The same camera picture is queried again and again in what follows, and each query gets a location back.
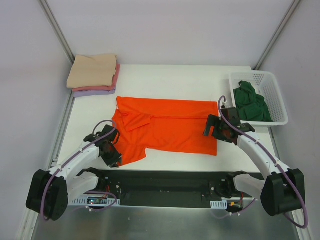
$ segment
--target white tabletop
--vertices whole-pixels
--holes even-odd
[[[122,65],[115,94],[75,99],[58,163],[80,146],[98,122],[113,117],[117,96],[217,102],[221,95],[225,95],[232,104],[229,73],[247,71],[251,71],[249,66]],[[274,154],[268,128],[255,129],[260,140]],[[240,148],[221,141],[218,141],[217,156],[154,149],[147,149],[146,155],[145,159],[116,170],[259,172]],[[110,169],[100,158],[88,167]]]

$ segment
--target metal frame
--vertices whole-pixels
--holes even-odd
[[[67,57],[69,58],[71,63],[75,62],[75,56],[71,51],[71,48],[49,6],[49,4],[47,3],[46,0],[38,0],[41,8],[43,9],[45,16],[47,17],[49,23],[52,26],[53,31],[56,34],[56,37],[58,38],[59,42],[61,43],[61,46],[63,48],[63,50],[65,51],[65,54],[67,55]]]
[[[270,39],[262,56],[260,57],[258,63],[253,68],[253,70],[259,70],[261,68],[262,64],[265,62],[267,56],[269,55],[271,50],[274,48],[277,40],[279,39],[280,35],[284,31],[285,27],[287,26],[288,22],[290,21],[291,17],[293,16],[293,14],[296,12],[296,10],[301,2],[302,2],[302,0],[293,0],[293,2],[291,3],[289,9],[285,13],[283,19],[281,20],[279,26],[275,30],[275,33],[273,34],[272,38]]]

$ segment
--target orange shirt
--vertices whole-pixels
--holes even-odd
[[[122,165],[146,157],[146,148],[217,155],[217,140],[203,136],[208,115],[218,116],[213,101],[120,97],[112,118],[120,132],[115,145]]]

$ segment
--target gray wall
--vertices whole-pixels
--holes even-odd
[[[254,67],[293,0],[47,0],[72,52]]]
[[[304,0],[262,70],[279,82],[289,123],[273,128],[280,158],[300,168],[315,239],[320,239],[320,1]]]
[[[0,1],[0,33],[0,239],[11,240],[48,162],[71,63],[36,0]]]

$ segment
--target stack of folded clothes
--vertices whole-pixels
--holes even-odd
[[[120,71],[115,54],[75,57],[66,86],[75,98],[116,92]]]

